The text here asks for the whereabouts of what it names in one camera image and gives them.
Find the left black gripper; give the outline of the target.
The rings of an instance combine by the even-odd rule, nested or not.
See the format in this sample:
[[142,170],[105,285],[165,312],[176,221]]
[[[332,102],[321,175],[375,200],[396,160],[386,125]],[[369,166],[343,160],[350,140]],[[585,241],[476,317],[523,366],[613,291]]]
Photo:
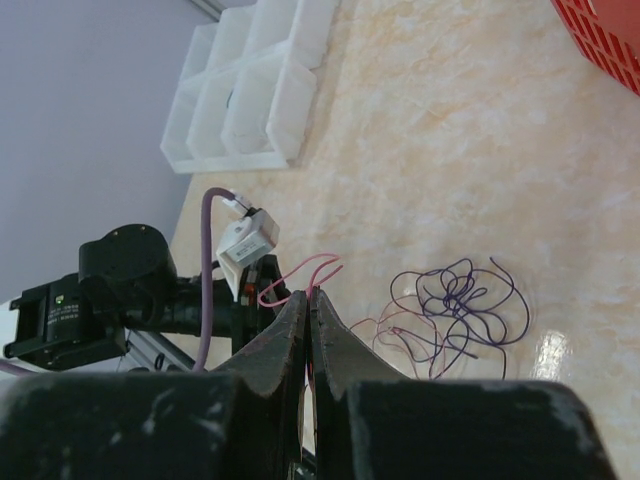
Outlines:
[[232,308],[233,355],[265,330],[282,309],[281,306],[264,307],[258,303],[258,296],[281,278],[278,260],[273,254],[264,256],[243,270],[238,300]]

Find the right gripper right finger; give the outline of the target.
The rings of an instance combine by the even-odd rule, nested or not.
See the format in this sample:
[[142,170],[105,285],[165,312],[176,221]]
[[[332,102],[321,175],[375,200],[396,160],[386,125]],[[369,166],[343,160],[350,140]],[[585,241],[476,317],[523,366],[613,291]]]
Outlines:
[[308,317],[321,479],[612,479],[591,414],[532,380],[412,380],[341,321],[322,290]]

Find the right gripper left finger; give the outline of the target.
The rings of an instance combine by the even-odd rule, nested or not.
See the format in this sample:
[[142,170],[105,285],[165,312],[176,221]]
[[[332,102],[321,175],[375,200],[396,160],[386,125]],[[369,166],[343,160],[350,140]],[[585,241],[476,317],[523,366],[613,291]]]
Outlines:
[[302,456],[307,299],[204,373],[57,373],[1,401],[5,479],[288,479]]

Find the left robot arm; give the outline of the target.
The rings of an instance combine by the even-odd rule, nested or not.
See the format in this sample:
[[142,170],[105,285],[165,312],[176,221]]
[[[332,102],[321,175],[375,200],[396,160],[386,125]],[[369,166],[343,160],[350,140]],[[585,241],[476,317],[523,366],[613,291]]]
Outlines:
[[130,331],[198,337],[201,296],[202,278],[178,276],[160,231],[125,225],[83,244],[78,272],[11,301],[16,334],[3,354],[65,371],[125,355]]

